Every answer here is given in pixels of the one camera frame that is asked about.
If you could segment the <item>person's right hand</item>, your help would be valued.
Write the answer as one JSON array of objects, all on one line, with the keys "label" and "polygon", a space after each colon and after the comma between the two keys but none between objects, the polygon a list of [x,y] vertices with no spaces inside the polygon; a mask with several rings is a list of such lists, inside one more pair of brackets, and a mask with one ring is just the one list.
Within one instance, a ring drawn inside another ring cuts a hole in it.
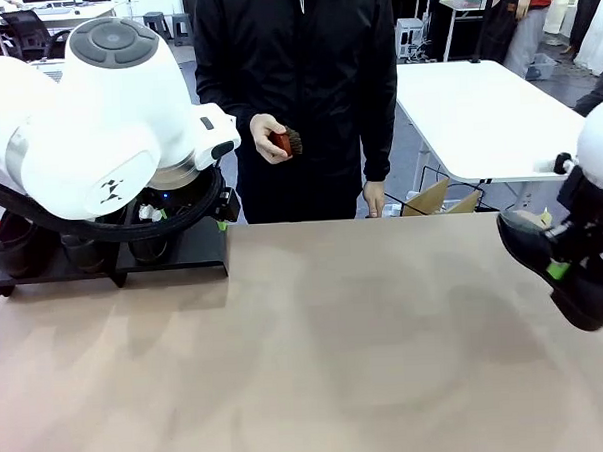
[{"label": "person's right hand", "polygon": [[278,135],[286,133],[286,127],[281,125],[274,116],[266,113],[254,115],[250,120],[249,129],[257,153],[269,164],[279,164],[290,158],[286,151],[269,139],[272,133]]}]

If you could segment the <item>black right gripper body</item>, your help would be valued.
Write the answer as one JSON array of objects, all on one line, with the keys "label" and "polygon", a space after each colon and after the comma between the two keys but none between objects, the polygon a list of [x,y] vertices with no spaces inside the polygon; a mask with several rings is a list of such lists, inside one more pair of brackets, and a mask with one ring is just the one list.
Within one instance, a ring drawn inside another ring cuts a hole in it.
[{"label": "black right gripper body", "polygon": [[569,211],[566,244],[570,259],[603,253],[603,189],[574,166],[559,191],[560,204]]}]

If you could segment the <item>person's left hand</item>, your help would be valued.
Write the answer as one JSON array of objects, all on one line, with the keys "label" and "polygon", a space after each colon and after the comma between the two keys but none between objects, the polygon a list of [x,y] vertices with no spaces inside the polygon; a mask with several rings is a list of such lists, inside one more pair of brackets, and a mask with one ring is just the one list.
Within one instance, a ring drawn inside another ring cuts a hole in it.
[{"label": "person's left hand", "polygon": [[368,205],[368,217],[381,218],[385,206],[384,183],[367,181],[363,187],[363,198]]}]

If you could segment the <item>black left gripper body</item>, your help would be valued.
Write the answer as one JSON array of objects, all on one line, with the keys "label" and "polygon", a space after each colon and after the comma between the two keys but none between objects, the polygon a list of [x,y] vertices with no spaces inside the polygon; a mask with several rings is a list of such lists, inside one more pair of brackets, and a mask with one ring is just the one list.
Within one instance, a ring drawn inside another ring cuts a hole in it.
[{"label": "black left gripper body", "polygon": [[159,210],[165,209],[167,212],[197,205],[204,197],[213,193],[217,179],[214,169],[205,169],[191,183],[181,188],[174,190],[146,188],[144,204]]}]

